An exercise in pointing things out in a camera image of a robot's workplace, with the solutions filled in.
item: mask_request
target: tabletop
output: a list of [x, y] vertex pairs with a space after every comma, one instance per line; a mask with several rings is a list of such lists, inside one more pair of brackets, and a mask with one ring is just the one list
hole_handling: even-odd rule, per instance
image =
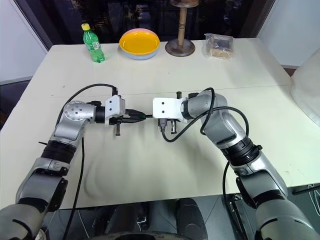
[[[146, 61], [127, 59], [118, 53], [116, 44], [103, 44], [103, 50], [111, 56], [101, 65], [89, 62], [83, 45], [54, 46], [0, 132], [0, 208], [14, 203], [21, 181], [44, 149], [38, 141], [49, 139], [64, 102], [78, 89], [97, 82], [116, 85], [126, 108], [146, 114], [152, 113], [154, 97], [175, 98], [176, 91], [187, 96], [213, 87], [226, 97], [229, 106], [244, 112], [250, 138], [263, 146], [264, 154], [289, 187], [320, 182], [320, 128], [295, 104], [289, 76], [260, 41], [235, 39], [235, 55], [229, 60], [204, 57], [202, 41], [194, 42], [196, 52], [191, 56], [172, 57], [161, 43], [159, 53]], [[147, 74], [136, 76], [135, 67]], [[110, 81], [102, 79], [104, 75]], [[110, 94], [110, 90], [97, 87], [76, 99], [104, 101]], [[241, 118], [234, 116], [242, 124]], [[199, 133], [200, 126], [197, 122], [176, 142], [167, 143], [152, 118], [122, 124], [118, 137], [113, 127], [89, 124], [84, 135], [84, 175], [77, 206], [221, 194], [227, 161]], [[178, 131], [183, 127], [179, 123]], [[61, 208], [72, 207], [80, 167], [78, 150], [66, 176], [69, 184]], [[228, 193], [239, 191], [235, 178], [228, 171]]]

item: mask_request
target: black cable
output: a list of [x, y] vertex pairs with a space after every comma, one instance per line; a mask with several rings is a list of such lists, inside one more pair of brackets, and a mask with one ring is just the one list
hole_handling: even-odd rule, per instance
[[229, 208], [228, 201], [227, 201], [227, 195], [226, 195], [226, 177], [227, 177], [227, 170], [230, 165], [230, 162], [227, 162], [223, 171], [223, 177], [222, 177], [222, 194], [223, 194], [223, 201], [226, 208], [226, 211], [228, 212], [229, 218], [231, 219], [232, 225], [235, 227], [237, 232], [239, 233], [240, 237], [244, 240], [247, 239], [247, 237], [244, 235], [240, 227], [238, 226], [236, 220], [234, 219], [232, 212]]
[[214, 90], [212, 87], [208, 87], [208, 88], [205, 89], [205, 91], [206, 91], [206, 90], [210, 90], [210, 91], [211, 91], [211, 102], [210, 102], [209, 112], [208, 112], [208, 114], [206, 115], [206, 118], [205, 118], [205, 120], [204, 120], [204, 122], [203, 122], [203, 124], [202, 124], [202, 126], [201, 126], [201, 128], [200, 128], [200, 133], [201, 133], [202, 135], [206, 135], [205, 132], [204, 132], [204, 128], [205, 128], [205, 126], [207, 125], [207, 123], [208, 123], [208, 121], [209, 121], [209, 119], [210, 119], [210, 117], [211, 117], [211, 113], [213, 112], [212, 110], [214, 109], [215, 96], [216, 96], [215, 90]]
[[118, 94], [117, 88], [116, 88], [115, 86], [113, 86], [113, 85], [110, 85], [110, 84], [106, 84], [106, 83], [96, 83], [96, 84], [88, 85], [88, 86], [80, 89], [79, 91], [77, 91], [75, 94], [73, 94], [73, 95], [65, 102], [65, 104], [64, 104], [63, 107], [61, 108], [61, 111], [60, 111], [60, 113], [59, 113], [59, 115], [58, 115], [58, 118], [57, 118], [57, 120], [56, 120], [55, 125], [56, 125], [56, 126], [58, 125], [58, 123], [60, 122], [62, 113], [64, 112], [65, 106], [66, 106], [72, 99], [74, 99], [74, 97], [76, 97], [78, 94], [82, 93], [84, 90], [87, 90], [87, 89], [93, 88], [93, 87], [98, 87], [98, 86], [103, 86], [103, 87], [112, 88], [112, 95], [117, 95], [117, 94]]
[[[218, 107], [214, 107], [211, 111], [214, 112], [214, 111], [218, 111], [218, 110], [231, 110], [231, 111], [234, 111], [238, 114], [241, 115], [241, 117], [243, 118], [244, 120], [244, 123], [245, 123], [245, 129], [246, 129], [246, 134], [248, 135], [249, 134], [249, 123], [248, 123], [248, 120], [246, 118], [246, 116], [244, 115], [244, 113], [242, 111], [240, 111], [239, 109], [237, 108], [234, 108], [234, 107], [231, 107], [231, 106], [218, 106]], [[197, 116], [195, 119], [193, 119], [191, 122], [188, 123], [188, 125], [186, 127], [184, 127], [184, 129], [182, 129], [174, 138], [172, 139], [168, 139], [165, 132], [162, 130], [161, 133], [162, 133], [162, 136], [164, 138], [164, 140], [166, 140], [168, 143], [172, 143], [174, 141], [176, 141], [188, 128], [190, 128], [196, 121], [198, 121], [200, 118], [202, 118], [204, 115], [206, 115], [209, 111], [205, 111], [204, 113], [201, 113], [199, 116]]]
[[[88, 85], [82, 89], [80, 89], [79, 91], [77, 91], [75, 94], [73, 94], [66, 102], [65, 104], [63, 105], [63, 107], [61, 108], [60, 110], [60, 113], [58, 115], [58, 118], [56, 120], [56, 123], [55, 125], [57, 126], [60, 122], [60, 119], [61, 119], [61, 116], [64, 112], [64, 107], [72, 100], [74, 99], [77, 95], [79, 95], [80, 93], [82, 93], [84, 90], [87, 90], [89, 88], [93, 88], [93, 87], [99, 87], [99, 86], [102, 86], [102, 87], [109, 87], [109, 88], [112, 88], [112, 95], [117, 95], [118, 94], [118, 90], [115, 86], [113, 85], [110, 85], [110, 84], [106, 84], [106, 83], [96, 83], [96, 84], [91, 84], [91, 85]], [[75, 197], [74, 197], [74, 201], [73, 201], [73, 206], [72, 206], [72, 210], [71, 210], [71, 214], [70, 214], [70, 217], [69, 217], [69, 220], [68, 220], [68, 223], [65, 227], [65, 231], [64, 231], [64, 234], [63, 234], [63, 240], [66, 240], [67, 239], [67, 235], [68, 235], [68, 232], [69, 232], [69, 229], [70, 229], [70, 226], [71, 226], [71, 222], [73, 220], [73, 217], [74, 217], [74, 214], [75, 214], [75, 211], [76, 211], [76, 206], [77, 206], [77, 202], [78, 202], [78, 197], [79, 197], [79, 191], [80, 191], [80, 187], [81, 187], [81, 181], [82, 181], [82, 177], [83, 177], [83, 174], [84, 174], [84, 164], [85, 164], [85, 140], [84, 140], [84, 137], [82, 137], [82, 140], [81, 140], [81, 148], [82, 148], [82, 160], [81, 160], [81, 170], [80, 170], [80, 177], [79, 177], [79, 181], [78, 181], [78, 185], [77, 185], [77, 188], [76, 188], [76, 193], [75, 193]]]
[[68, 223], [67, 223], [67, 225], [65, 227], [62, 240], [66, 240], [67, 239], [67, 235], [68, 235], [68, 232], [69, 232], [69, 229], [70, 229], [70, 226], [71, 226], [71, 222], [72, 222], [72, 220], [74, 218], [74, 214], [75, 214], [75, 211], [76, 211], [76, 206], [77, 206], [77, 202], [78, 202], [82, 176], [84, 174], [84, 165], [85, 165], [85, 139], [84, 139], [84, 137], [82, 137], [82, 140], [81, 140], [81, 147], [82, 147], [82, 159], [81, 159], [81, 170], [80, 170], [79, 182], [78, 182], [78, 186], [76, 188], [71, 214], [70, 214]]

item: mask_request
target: wooden stand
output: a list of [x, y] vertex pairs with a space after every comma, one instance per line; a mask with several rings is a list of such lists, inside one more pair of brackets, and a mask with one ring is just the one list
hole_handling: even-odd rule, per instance
[[168, 41], [165, 45], [167, 53], [176, 57], [186, 57], [191, 55], [196, 47], [188, 39], [185, 39], [187, 8], [196, 7], [199, 0], [170, 0], [170, 3], [180, 8], [178, 38]]

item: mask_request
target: yellow bowl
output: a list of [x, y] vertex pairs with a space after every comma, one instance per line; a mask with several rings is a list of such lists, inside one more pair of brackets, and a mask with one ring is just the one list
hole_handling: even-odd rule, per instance
[[137, 28], [127, 31], [119, 41], [120, 48], [132, 55], [148, 55], [160, 46], [158, 36], [148, 29]]

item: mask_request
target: wooden pole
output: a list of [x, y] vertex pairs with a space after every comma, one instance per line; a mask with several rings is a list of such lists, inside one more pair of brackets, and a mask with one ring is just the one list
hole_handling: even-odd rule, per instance
[[187, 21], [187, 8], [180, 8], [180, 19], [179, 19], [179, 32], [178, 32], [178, 46], [182, 47], [185, 40], [185, 30]]

